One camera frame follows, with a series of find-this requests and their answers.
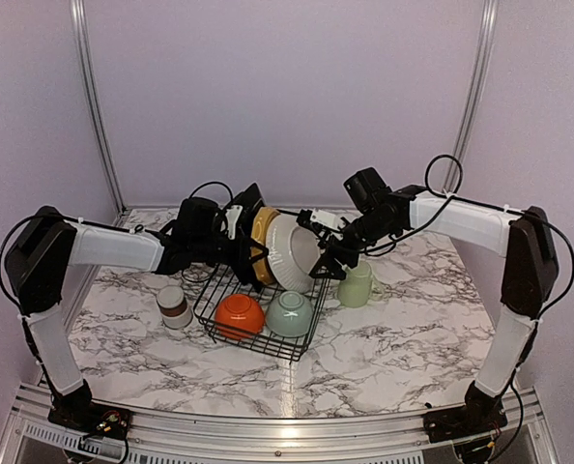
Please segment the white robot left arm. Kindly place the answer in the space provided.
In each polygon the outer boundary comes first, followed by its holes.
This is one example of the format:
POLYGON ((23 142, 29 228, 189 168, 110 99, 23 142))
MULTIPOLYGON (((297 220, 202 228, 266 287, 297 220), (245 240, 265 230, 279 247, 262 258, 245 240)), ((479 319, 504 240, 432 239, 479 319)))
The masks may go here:
POLYGON ((0 288, 16 305, 27 343, 51 390, 64 399, 61 412, 80 430, 93 429, 100 409, 85 387, 63 322, 63 291, 73 268, 120 268, 172 276, 193 264, 224 265, 242 280, 254 276, 258 250, 268 250, 241 227, 236 208, 203 224, 173 219, 159 230, 116 227, 67 217, 43 206, 20 220, 0 246, 0 288))

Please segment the round brown rim floral plate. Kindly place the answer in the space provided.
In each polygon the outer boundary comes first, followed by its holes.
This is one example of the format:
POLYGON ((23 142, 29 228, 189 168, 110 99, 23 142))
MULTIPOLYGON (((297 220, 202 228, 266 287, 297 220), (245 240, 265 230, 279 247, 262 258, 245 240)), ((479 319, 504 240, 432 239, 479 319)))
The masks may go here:
POLYGON ((309 275, 320 258, 316 236, 299 226, 296 218, 280 214, 266 234, 268 262, 279 285, 287 291, 310 292, 314 279, 309 275))

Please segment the light green mug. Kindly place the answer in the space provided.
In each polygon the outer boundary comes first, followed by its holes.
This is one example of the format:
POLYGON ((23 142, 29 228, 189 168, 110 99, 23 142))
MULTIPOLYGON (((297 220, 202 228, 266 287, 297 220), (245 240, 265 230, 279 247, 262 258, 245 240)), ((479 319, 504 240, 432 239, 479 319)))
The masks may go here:
POLYGON ((359 308, 370 301, 380 301, 385 293, 385 287, 375 277, 371 265, 360 261, 353 269, 347 269, 346 278, 337 287, 336 297, 346 307, 359 308))

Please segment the yellow polka dot plate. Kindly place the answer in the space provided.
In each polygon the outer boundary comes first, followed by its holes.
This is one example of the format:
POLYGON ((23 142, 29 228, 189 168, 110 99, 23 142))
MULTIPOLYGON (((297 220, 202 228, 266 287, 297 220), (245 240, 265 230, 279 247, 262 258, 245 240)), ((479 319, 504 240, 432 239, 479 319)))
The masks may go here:
MULTIPOLYGON (((251 239, 264 247, 266 245, 266 236, 270 224, 279 215, 280 212, 273 207, 265 206, 260 208, 253 221, 251 239)), ((267 257, 261 257, 259 260, 253 262, 252 268, 257 279, 264 285, 272 285, 275 283, 275 278, 267 257)))

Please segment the light green ceramic bowl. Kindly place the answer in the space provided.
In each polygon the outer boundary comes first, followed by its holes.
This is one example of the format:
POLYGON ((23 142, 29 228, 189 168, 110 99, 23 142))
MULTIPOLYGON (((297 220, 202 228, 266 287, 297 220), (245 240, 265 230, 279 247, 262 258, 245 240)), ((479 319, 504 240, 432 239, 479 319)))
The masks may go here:
POLYGON ((272 333, 297 338, 308 332, 312 316, 313 305, 306 296, 295 291, 284 291, 270 303, 265 322, 272 333))

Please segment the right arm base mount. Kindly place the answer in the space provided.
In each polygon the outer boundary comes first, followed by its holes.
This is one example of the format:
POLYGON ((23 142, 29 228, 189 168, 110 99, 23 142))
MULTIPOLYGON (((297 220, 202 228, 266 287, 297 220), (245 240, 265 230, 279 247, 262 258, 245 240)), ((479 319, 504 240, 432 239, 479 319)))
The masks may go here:
POLYGON ((423 416, 424 431, 431 443, 494 431, 508 424, 502 409, 501 394, 490 396, 472 381, 461 406, 429 410, 423 416))

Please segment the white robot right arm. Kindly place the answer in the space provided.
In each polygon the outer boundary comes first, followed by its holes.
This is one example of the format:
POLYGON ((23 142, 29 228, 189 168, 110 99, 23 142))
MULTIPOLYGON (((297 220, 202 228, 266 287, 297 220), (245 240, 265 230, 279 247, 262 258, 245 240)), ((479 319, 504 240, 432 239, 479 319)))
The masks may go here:
POLYGON ((397 242, 424 232, 481 249, 503 263, 495 335, 469 388, 479 395, 456 414, 463 431, 479 431, 494 417, 494 405, 488 398, 506 391, 529 355, 541 312, 560 273, 545 211, 486 205, 419 185, 357 187, 350 193, 358 211, 353 219, 319 209, 299 213, 298 225, 321 239, 321 255, 311 271, 314 276, 326 272, 343 278, 345 269, 355 266, 359 256, 380 240, 397 242))

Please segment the brown grey metal-lined cup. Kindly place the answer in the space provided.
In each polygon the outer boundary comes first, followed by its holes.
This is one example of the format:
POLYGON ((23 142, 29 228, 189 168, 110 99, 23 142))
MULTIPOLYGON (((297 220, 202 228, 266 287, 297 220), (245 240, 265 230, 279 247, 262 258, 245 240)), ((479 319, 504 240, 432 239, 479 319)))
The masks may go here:
POLYGON ((180 286, 163 287, 157 293, 156 302, 162 321, 168 329, 183 329, 191 323, 192 311, 180 286))

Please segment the white square floral plate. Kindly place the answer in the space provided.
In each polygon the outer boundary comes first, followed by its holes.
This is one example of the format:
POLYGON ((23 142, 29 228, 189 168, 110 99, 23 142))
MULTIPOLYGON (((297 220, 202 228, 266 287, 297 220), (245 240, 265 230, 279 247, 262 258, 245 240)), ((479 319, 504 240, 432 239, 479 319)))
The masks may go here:
POLYGON ((266 203, 258 184, 252 183, 245 190, 239 192, 230 202, 230 205, 243 207, 238 219, 238 225, 242 230, 250 231, 258 211, 266 203))

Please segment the white ceramic bowl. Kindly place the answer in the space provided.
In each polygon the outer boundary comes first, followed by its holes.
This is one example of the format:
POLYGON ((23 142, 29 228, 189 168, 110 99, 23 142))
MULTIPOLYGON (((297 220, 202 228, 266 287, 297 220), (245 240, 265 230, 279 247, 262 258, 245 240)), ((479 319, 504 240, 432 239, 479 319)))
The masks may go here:
POLYGON ((215 322, 221 335, 242 340, 262 331, 265 313, 259 303, 248 295, 233 294, 219 303, 215 322))

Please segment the black wire dish rack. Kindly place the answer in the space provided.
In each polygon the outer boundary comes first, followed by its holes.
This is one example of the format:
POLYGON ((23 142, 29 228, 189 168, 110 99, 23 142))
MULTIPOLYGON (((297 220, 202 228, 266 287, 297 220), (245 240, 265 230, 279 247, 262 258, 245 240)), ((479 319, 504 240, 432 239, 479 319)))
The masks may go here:
MULTIPOLYGON (((297 220, 297 215, 293 212, 280 213, 293 216, 297 220)), ((239 282, 233 271, 225 265, 218 266, 208 280, 205 281, 201 293, 193 306, 193 311, 198 322, 200 322, 204 331, 211 339, 224 341, 240 346, 246 350, 294 362, 299 360, 310 346, 329 287, 330 281, 328 279, 317 278, 314 279, 312 290, 306 294, 302 294, 312 302, 313 316, 308 332, 297 338, 283 337, 272 333, 267 328, 266 322, 260 333, 242 340, 231 339, 218 332, 215 322, 215 312, 219 303, 226 297, 233 294, 248 295, 259 303, 266 316, 266 311, 272 300, 282 292, 287 291, 279 285, 276 280, 272 285, 264 285, 263 283, 262 285, 243 285, 239 282)))

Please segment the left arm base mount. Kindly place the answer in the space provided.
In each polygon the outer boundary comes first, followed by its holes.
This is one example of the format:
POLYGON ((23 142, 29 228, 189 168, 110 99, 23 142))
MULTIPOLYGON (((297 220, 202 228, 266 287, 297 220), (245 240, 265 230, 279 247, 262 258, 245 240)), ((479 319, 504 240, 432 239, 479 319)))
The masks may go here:
POLYGON ((125 440, 128 437, 131 410, 96 403, 85 380, 80 387, 67 394, 57 391, 50 379, 47 379, 47 384, 51 391, 51 408, 48 413, 51 423, 83 432, 90 437, 106 436, 115 440, 125 440))

